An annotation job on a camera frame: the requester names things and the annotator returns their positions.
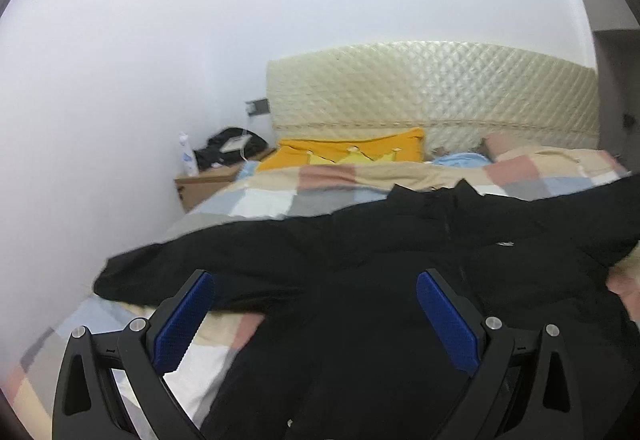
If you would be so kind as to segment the large black jacket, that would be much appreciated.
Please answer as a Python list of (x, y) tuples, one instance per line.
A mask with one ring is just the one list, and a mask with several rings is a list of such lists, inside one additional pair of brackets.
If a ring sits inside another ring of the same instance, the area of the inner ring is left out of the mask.
[(606, 285), (639, 241), (639, 179), (536, 201), (468, 183), (329, 215), (237, 221), (112, 258), (93, 290), (156, 306), (210, 272), (218, 311), (262, 323), (235, 356), (201, 431), (209, 439), (425, 439), (466, 375), (416, 298), (436, 269), (510, 327), (557, 325), (584, 427), (600, 439), (639, 384), (639, 331)]

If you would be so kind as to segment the wooden nightstand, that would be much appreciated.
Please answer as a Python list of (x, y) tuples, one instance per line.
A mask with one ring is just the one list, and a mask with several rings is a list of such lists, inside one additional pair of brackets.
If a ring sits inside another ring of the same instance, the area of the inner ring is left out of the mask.
[(184, 211), (190, 212), (218, 191), (228, 187), (234, 182), (247, 162), (260, 162), (273, 153), (273, 148), (268, 148), (261, 153), (249, 157), (246, 161), (231, 166), (219, 166), (202, 171), (198, 176), (179, 176), (174, 179), (174, 185), (178, 198)]

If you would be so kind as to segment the white spray bottle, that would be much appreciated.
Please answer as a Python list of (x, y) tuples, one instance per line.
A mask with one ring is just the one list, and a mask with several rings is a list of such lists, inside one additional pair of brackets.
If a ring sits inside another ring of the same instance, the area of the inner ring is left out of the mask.
[(189, 136), (186, 133), (179, 135), (181, 160), (186, 171), (186, 176), (198, 176), (198, 161), (191, 147)]

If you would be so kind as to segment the yellow pillow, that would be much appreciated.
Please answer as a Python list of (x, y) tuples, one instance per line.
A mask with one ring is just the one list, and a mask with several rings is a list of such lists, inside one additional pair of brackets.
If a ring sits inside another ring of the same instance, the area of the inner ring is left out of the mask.
[(305, 165), (355, 165), (422, 162), (425, 133), (411, 128), (400, 134), (364, 140), (282, 139), (256, 171)]

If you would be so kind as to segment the black bag on nightstand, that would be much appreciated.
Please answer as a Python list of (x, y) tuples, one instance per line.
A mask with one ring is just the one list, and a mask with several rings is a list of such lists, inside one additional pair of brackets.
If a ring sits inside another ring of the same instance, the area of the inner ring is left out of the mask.
[(194, 151), (201, 171), (220, 166), (231, 166), (268, 149), (265, 139), (246, 128), (227, 127), (210, 137), (204, 148)]

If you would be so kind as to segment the cream quilted headboard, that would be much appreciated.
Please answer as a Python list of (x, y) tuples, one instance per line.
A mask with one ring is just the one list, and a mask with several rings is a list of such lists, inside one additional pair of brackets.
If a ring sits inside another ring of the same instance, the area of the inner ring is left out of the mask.
[(272, 60), (281, 139), (369, 139), (424, 130), (426, 153), (462, 152), (489, 133), (597, 148), (595, 70), (530, 50), (468, 42), (360, 44)]

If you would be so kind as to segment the wall socket plate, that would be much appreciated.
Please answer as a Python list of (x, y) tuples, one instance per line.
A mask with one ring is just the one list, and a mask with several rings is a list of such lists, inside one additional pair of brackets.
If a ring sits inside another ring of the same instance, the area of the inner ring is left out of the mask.
[(260, 98), (245, 102), (245, 111), (249, 117), (266, 115), (270, 113), (269, 100), (267, 98)]

